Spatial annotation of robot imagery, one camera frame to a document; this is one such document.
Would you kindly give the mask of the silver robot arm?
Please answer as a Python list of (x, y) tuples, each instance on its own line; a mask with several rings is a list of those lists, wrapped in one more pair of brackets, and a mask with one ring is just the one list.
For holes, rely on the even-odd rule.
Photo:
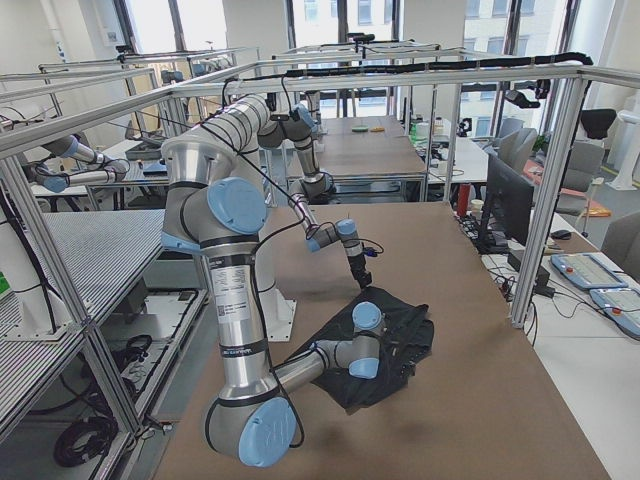
[(371, 302), (352, 310), (349, 340), (318, 340), (276, 366), (258, 293), (255, 257), (267, 207), (259, 189), (231, 175), (241, 148), (186, 133), (165, 142), (166, 161), (213, 161), (221, 176), (182, 197), (183, 234), (163, 234), (171, 249), (190, 248), (208, 261), (216, 306), (225, 384), (209, 407), (204, 425), (208, 445), (252, 467), (270, 467), (304, 440), (289, 393), (329, 369), (371, 380), (378, 374), (383, 314)]
[(372, 283), (372, 275), (367, 270), (363, 245), (353, 220), (337, 223), (316, 221), (309, 203), (321, 194), (329, 192), (333, 186), (330, 175), (323, 171), (316, 158), (314, 137), (317, 130), (312, 114), (306, 106), (297, 103), (287, 114), (273, 114), (257, 133), (258, 145), (272, 149), (285, 140), (293, 143), (303, 172), (303, 176), (291, 183), (288, 190), (288, 204), (301, 222), (310, 251), (315, 252), (335, 242), (341, 242), (350, 271), (360, 288)]

